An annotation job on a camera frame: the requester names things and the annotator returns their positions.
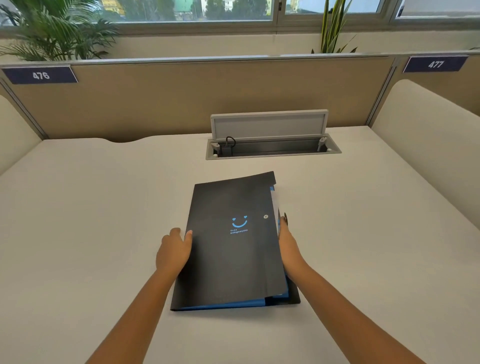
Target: number 477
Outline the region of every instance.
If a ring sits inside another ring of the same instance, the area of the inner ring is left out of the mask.
[[[434,61],[428,65],[428,68],[440,68],[445,61]]]
[[[33,72],[33,78],[35,78],[36,80],[49,80],[50,76],[46,72]]]

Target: person's left hand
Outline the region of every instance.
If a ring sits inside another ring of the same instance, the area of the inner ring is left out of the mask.
[[[170,230],[170,235],[162,238],[162,245],[156,254],[156,269],[167,274],[174,281],[190,256],[192,250],[192,231],[182,240],[180,228]]]

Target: folder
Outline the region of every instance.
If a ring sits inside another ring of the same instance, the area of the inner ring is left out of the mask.
[[[192,252],[175,282],[173,311],[300,303],[278,244],[273,172],[196,184]]]

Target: tabletop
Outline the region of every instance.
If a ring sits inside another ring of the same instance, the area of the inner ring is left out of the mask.
[[[0,362],[83,363],[199,182],[273,170],[307,262],[427,363],[480,357],[480,231],[368,127],[342,154],[205,160],[209,134],[45,140],[0,176]],[[212,211],[221,208],[212,206]],[[145,363],[347,363],[299,305],[168,310]]]

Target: gray lid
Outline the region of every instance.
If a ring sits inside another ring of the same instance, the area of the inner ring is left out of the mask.
[[[305,137],[325,134],[328,110],[299,110],[215,114],[210,117],[212,138],[242,139]]]

